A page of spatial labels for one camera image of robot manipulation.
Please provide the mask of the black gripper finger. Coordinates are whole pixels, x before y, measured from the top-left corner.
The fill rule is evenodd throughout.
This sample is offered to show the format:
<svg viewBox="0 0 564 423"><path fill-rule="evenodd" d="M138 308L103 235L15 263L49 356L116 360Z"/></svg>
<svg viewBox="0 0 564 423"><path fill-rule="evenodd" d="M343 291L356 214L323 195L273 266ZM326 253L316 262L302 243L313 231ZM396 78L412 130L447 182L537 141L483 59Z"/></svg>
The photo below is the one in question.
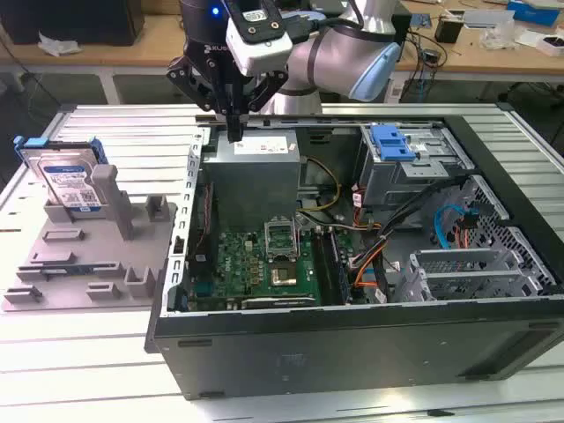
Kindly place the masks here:
<svg viewBox="0 0 564 423"><path fill-rule="evenodd" d="M262 77L240 75L235 83L235 141L241 141L244 116L259 111L288 80L287 70L273 70Z"/></svg>
<svg viewBox="0 0 564 423"><path fill-rule="evenodd" d="M217 57L204 58L197 68L187 56L176 57L168 66L166 76L203 111L213 111L223 118L227 138L237 141L237 113L228 92L225 72Z"/></svg>

